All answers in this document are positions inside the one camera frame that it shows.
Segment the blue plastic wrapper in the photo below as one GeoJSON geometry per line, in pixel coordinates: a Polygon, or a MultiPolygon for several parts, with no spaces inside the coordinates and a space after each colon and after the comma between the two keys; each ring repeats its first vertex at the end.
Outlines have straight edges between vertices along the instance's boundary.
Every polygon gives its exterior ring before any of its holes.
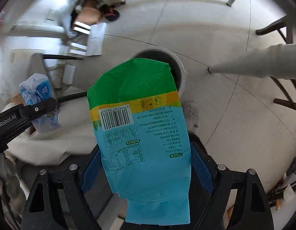
{"type": "MultiPolygon", "coordinates": [[[[27,105],[34,105],[54,97],[49,79],[44,74],[34,73],[19,85],[19,90],[27,105]]],[[[57,109],[33,120],[32,123],[39,133],[47,133],[61,126],[58,121],[57,109]]]]}

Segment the green blue snack bag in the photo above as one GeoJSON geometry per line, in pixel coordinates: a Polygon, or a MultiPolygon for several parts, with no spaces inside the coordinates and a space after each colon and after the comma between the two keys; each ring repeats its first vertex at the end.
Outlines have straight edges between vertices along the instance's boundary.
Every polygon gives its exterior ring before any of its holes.
{"type": "Polygon", "coordinates": [[[113,193],[126,221],[190,222],[191,148],[169,64],[130,59],[87,91],[90,118],[113,193]]]}

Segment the white round trash bin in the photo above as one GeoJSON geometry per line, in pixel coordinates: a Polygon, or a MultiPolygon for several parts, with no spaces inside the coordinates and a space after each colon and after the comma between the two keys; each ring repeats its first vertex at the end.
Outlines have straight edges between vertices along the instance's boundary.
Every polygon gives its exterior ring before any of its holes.
{"type": "Polygon", "coordinates": [[[176,54],[166,48],[155,47],[140,51],[133,58],[145,58],[169,64],[179,97],[182,97],[187,81],[187,72],[176,54]]]}

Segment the grey chair with black legs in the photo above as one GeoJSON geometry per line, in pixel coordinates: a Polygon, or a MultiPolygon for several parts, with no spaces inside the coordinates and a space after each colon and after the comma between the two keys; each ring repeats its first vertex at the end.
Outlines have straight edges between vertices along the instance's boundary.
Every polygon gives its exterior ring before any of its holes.
{"type": "Polygon", "coordinates": [[[77,92],[74,94],[64,95],[63,93],[71,86],[63,81],[64,73],[68,72],[68,68],[71,69],[71,76],[73,78],[73,71],[75,70],[73,65],[66,64],[66,61],[82,61],[83,58],[76,56],[66,55],[52,55],[44,53],[34,53],[30,58],[28,67],[28,76],[34,73],[44,74],[48,77],[53,96],[57,100],[58,106],[62,103],[85,98],[87,96],[86,91],[77,92]],[[46,60],[55,60],[59,63],[52,67],[46,66],[46,60]]]}

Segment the white flat box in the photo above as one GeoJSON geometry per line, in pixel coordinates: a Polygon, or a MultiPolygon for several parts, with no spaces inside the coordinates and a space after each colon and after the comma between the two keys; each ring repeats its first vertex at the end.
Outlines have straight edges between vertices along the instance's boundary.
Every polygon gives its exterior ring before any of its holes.
{"type": "Polygon", "coordinates": [[[73,83],[74,74],[76,72],[76,67],[70,64],[66,64],[64,67],[62,81],[66,85],[71,85],[73,83]]]}

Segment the right grey fluffy slipper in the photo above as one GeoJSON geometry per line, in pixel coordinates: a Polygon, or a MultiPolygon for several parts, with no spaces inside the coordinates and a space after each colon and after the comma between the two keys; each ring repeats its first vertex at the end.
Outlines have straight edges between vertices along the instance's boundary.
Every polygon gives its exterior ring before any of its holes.
{"type": "Polygon", "coordinates": [[[183,115],[187,124],[187,130],[195,132],[198,128],[198,110],[194,102],[184,102],[182,104],[183,115]]]}

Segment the black red slipper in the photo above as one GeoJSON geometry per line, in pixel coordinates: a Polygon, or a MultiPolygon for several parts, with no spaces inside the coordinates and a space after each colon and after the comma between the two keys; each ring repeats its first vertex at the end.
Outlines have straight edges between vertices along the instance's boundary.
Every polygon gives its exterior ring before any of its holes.
{"type": "Polygon", "coordinates": [[[100,11],[102,12],[106,20],[109,22],[117,20],[120,16],[120,13],[117,10],[114,10],[106,4],[100,7],[100,11]]]}

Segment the dark wooden chair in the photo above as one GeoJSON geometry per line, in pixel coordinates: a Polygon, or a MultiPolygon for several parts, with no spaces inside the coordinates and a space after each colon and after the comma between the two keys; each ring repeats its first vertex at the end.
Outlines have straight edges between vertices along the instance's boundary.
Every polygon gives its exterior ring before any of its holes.
{"type": "Polygon", "coordinates": [[[267,49],[270,70],[267,73],[283,92],[286,99],[275,98],[273,103],[296,111],[296,103],[280,83],[279,79],[288,79],[296,90],[296,44],[293,43],[293,25],[288,16],[284,16],[268,26],[255,30],[256,35],[266,35],[277,31],[284,40],[284,45],[275,45],[267,49]]]}

